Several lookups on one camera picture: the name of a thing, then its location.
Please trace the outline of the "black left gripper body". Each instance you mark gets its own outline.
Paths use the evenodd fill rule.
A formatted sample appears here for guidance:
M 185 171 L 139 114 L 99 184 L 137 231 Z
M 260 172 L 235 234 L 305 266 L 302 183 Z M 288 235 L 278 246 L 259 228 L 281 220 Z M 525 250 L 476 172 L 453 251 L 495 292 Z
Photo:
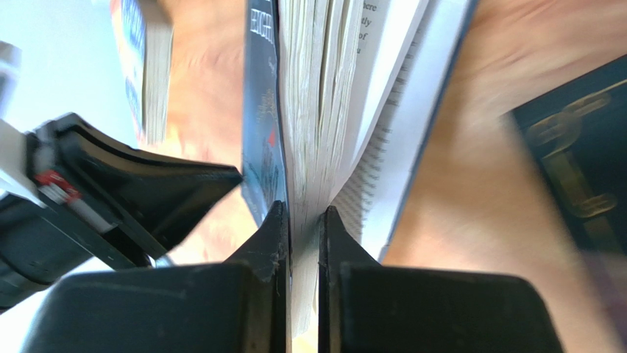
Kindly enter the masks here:
M 11 309 L 91 257 L 113 269 L 148 266 L 122 254 L 72 210 L 42 202 L 26 176 L 27 138 L 1 122 L 1 308 Z

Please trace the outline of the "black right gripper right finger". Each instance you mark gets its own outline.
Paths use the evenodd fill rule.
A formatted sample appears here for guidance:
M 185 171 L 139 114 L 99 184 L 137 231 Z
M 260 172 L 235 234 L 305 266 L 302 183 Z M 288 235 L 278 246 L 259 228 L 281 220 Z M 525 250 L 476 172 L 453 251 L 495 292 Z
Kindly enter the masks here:
M 319 239 L 320 352 L 561 352 L 528 281 L 503 274 L 381 265 L 338 210 Z

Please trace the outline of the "Nineteen Eighty-Four book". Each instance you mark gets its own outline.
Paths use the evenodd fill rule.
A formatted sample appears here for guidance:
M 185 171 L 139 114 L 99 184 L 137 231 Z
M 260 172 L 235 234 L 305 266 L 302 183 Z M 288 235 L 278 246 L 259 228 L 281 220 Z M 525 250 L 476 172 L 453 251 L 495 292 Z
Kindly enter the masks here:
M 290 324 L 315 322 L 321 217 L 382 260 L 476 1 L 248 1 L 243 197 L 290 217 Z

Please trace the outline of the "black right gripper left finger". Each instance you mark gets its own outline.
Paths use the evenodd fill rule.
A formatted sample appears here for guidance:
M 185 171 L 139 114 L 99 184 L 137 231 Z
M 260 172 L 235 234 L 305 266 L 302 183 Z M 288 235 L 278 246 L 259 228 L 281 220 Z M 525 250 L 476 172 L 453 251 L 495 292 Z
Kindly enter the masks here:
M 290 352 L 288 285 L 288 215 L 277 201 L 222 263 L 63 279 L 24 351 Z

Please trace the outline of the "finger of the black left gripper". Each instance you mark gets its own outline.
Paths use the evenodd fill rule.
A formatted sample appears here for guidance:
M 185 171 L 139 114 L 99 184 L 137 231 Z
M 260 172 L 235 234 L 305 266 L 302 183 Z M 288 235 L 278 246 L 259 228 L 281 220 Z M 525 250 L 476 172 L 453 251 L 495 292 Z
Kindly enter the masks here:
M 242 181 L 232 165 L 134 149 L 75 113 L 59 118 L 58 146 L 79 186 L 109 207 L 124 234 L 153 258 L 178 246 Z

